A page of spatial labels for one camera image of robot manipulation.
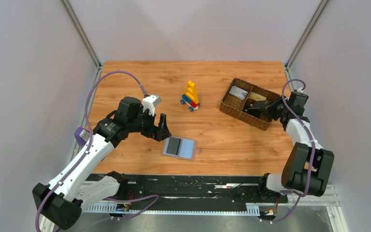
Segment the grey credit card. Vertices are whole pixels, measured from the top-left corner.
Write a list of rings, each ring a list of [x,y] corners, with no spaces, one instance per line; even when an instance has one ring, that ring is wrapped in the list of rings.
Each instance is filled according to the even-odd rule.
[[[177,156],[179,154],[181,138],[170,137],[166,140],[165,153]]]

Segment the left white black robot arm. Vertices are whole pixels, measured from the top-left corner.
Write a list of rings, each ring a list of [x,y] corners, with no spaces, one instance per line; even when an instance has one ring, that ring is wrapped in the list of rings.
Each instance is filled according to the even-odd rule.
[[[126,197],[128,179],[112,171],[103,179],[83,187],[94,168],[130,133],[163,141],[171,136],[166,115],[161,114],[154,125],[158,95],[142,100],[124,97],[117,110],[109,113],[89,132],[89,139],[77,156],[48,184],[38,183],[32,190],[38,215],[43,215],[61,230],[72,227],[81,213],[108,197]]]

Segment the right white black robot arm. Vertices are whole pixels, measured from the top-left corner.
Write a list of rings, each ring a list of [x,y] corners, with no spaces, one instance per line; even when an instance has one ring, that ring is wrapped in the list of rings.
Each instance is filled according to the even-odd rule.
[[[303,116],[308,95],[293,91],[288,98],[252,101],[244,111],[252,116],[279,120],[289,135],[293,148],[280,174],[266,173],[260,178],[258,194],[268,198],[276,194],[321,197],[326,190],[334,162],[332,151],[319,144]]]

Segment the pink card holder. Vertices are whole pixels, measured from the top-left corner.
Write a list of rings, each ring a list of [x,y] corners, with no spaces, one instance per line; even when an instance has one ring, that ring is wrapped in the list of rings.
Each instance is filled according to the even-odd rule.
[[[177,159],[182,159],[182,160],[193,161],[195,159],[195,155],[201,152],[201,147],[198,145],[196,140],[181,138],[179,154],[177,156],[168,155],[164,151],[165,147],[166,147],[166,140],[167,139],[164,140],[163,148],[162,148],[162,152],[161,152],[161,154],[164,155],[164,156],[177,158]]]

